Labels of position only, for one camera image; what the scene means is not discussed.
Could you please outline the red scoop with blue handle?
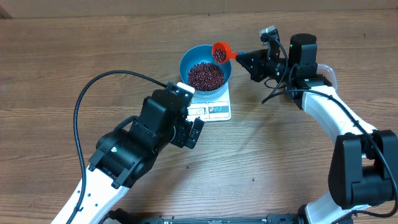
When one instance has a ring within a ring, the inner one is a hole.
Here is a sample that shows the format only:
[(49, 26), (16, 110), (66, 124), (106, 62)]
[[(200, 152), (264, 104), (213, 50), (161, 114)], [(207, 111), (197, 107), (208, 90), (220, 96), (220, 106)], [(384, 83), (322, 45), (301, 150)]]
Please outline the red scoop with blue handle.
[(211, 55), (218, 64), (224, 64), (231, 59), (235, 60), (238, 55), (243, 54), (243, 52), (233, 52), (227, 42), (216, 42), (211, 48)]

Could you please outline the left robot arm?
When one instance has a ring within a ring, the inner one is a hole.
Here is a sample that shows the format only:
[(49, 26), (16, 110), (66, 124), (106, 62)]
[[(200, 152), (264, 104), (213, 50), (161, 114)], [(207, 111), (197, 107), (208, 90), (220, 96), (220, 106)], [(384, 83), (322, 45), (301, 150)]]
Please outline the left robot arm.
[(99, 223), (144, 174), (167, 144), (194, 148), (204, 122), (187, 120), (195, 95), (187, 90), (156, 90), (145, 98), (140, 116), (131, 116), (96, 144), (81, 181), (54, 223)]

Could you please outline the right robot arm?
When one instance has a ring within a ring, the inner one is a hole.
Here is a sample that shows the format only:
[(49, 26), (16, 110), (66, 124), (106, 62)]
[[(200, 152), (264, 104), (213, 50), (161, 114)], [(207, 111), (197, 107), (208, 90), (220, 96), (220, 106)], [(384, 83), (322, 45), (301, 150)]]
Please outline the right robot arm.
[(378, 130), (356, 115), (318, 72), (317, 39), (295, 34), (284, 49), (276, 32), (260, 35), (264, 49), (236, 53), (234, 59), (255, 82), (265, 78), (285, 87), (284, 94), (318, 121), (334, 145), (328, 191), (284, 215), (291, 223), (352, 223), (371, 207), (397, 201), (397, 136)]

